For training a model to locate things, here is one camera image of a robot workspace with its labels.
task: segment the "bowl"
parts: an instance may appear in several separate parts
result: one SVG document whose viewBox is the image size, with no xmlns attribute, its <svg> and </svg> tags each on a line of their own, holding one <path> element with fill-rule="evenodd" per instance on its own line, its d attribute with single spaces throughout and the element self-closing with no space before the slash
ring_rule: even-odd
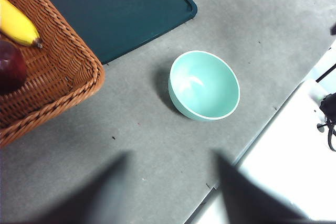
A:
<svg viewBox="0 0 336 224">
<path fill-rule="evenodd" d="M 221 58 L 205 51 L 189 51 L 173 63 L 168 91 L 186 117 L 213 121 L 231 115 L 240 100 L 236 75 Z"/>
</svg>

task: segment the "apple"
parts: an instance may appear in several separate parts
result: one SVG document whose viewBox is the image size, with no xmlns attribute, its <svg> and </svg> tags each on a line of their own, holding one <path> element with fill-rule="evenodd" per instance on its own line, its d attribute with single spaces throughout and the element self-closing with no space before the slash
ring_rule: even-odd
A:
<svg viewBox="0 0 336 224">
<path fill-rule="evenodd" d="M 20 50 L 0 40 L 0 95 L 19 89 L 26 78 L 27 67 Z"/>
</svg>

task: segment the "dark green tray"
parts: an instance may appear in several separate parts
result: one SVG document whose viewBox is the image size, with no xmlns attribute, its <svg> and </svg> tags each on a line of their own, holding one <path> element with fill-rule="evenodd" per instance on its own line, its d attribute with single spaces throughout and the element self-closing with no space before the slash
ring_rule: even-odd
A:
<svg viewBox="0 0 336 224">
<path fill-rule="evenodd" d="M 192 0 L 51 0 L 107 63 L 193 18 Z"/>
</svg>

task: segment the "yellow banana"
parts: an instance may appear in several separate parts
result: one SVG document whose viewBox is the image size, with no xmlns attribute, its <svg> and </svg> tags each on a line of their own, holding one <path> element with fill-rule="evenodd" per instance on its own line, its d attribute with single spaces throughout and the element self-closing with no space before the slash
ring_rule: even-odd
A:
<svg viewBox="0 0 336 224">
<path fill-rule="evenodd" d="M 8 0 L 0 0 L 0 30 L 21 45 L 42 48 L 34 24 Z"/>
</svg>

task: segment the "table surface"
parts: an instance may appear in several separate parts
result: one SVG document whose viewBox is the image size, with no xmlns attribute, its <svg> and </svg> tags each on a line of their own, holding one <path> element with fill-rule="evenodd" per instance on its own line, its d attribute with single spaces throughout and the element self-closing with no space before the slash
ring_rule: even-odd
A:
<svg viewBox="0 0 336 224">
<path fill-rule="evenodd" d="M 336 0 L 194 1 L 193 20 L 105 66 L 95 96 L 2 149 L 3 221 L 38 216 L 132 150 L 123 223 L 183 223 L 217 182 L 211 149 L 234 160 L 333 42 Z M 192 121 L 171 103 L 170 66 L 189 50 L 235 71 L 228 118 Z"/>
</svg>

